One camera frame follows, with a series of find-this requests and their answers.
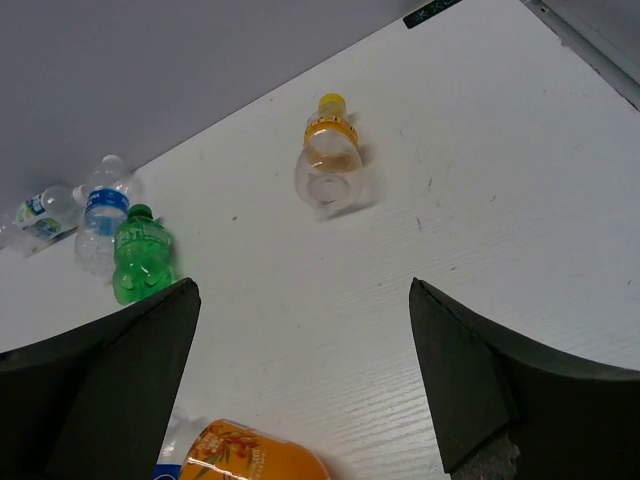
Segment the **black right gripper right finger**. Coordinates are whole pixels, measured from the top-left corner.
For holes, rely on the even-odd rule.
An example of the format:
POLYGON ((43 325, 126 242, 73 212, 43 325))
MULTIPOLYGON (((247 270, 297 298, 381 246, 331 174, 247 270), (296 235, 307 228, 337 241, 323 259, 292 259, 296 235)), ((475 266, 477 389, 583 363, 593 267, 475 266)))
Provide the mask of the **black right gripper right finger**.
POLYGON ((414 280, 409 310, 453 479, 635 479, 639 374, 551 348, 414 280))

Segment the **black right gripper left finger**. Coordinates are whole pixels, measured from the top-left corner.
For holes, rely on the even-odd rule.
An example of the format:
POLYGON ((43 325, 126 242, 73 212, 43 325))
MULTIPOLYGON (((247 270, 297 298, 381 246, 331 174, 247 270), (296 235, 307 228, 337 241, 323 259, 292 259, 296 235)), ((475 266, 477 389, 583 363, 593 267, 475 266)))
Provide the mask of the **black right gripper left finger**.
POLYGON ((2 353, 2 478, 151 478, 200 307, 186 278, 2 353))

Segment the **orange juice bottle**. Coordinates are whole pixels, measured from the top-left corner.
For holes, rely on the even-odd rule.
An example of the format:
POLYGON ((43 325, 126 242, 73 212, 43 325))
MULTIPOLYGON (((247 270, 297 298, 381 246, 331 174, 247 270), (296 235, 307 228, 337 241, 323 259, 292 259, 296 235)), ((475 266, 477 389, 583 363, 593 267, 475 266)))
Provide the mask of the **orange juice bottle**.
POLYGON ((155 479, 326 480, 330 474, 307 448, 256 429, 218 419, 192 419, 175 407, 169 419, 155 479))

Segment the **green plastic bottle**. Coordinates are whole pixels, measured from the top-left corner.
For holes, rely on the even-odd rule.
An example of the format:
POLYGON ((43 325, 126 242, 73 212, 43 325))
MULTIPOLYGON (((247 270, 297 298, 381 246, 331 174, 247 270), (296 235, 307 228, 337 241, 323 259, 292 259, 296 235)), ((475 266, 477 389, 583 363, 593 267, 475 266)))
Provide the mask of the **green plastic bottle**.
POLYGON ((171 234, 145 204, 130 207, 114 242, 112 286, 116 301, 128 305, 173 283, 171 234))

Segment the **white label clear bottle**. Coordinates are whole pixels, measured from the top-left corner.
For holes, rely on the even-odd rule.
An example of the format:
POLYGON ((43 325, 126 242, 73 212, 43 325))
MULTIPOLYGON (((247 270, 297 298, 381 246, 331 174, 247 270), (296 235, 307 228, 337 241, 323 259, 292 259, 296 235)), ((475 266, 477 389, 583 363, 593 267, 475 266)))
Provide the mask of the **white label clear bottle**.
POLYGON ((87 195, 83 185, 53 185, 1 218, 1 248, 31 256, 73 232, 87 195))

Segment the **blue label clear bottle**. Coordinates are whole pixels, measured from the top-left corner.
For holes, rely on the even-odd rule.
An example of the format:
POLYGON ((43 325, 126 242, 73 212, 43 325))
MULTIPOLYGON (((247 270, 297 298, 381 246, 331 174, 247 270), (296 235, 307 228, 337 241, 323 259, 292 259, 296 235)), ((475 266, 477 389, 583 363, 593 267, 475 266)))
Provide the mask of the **blue label clear bottle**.
POLYGON ((111 281, 116 230, 142 197, 141 180, 114 154, 106 155, 74 190, 74 198, 84 207, 74 243, 74 258, 83 271, 111 281))

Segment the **yellow cap clear bottle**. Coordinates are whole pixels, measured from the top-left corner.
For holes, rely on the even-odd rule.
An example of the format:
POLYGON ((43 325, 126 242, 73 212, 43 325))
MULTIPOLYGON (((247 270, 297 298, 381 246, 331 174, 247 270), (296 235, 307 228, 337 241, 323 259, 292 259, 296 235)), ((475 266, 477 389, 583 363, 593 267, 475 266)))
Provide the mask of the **yellow cap clear bottle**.
POLYGON ((322 96, 306 122, 294 183, 298 197, 324 216, 356 204, 364 185, 364 162, 341 95, 322 96))

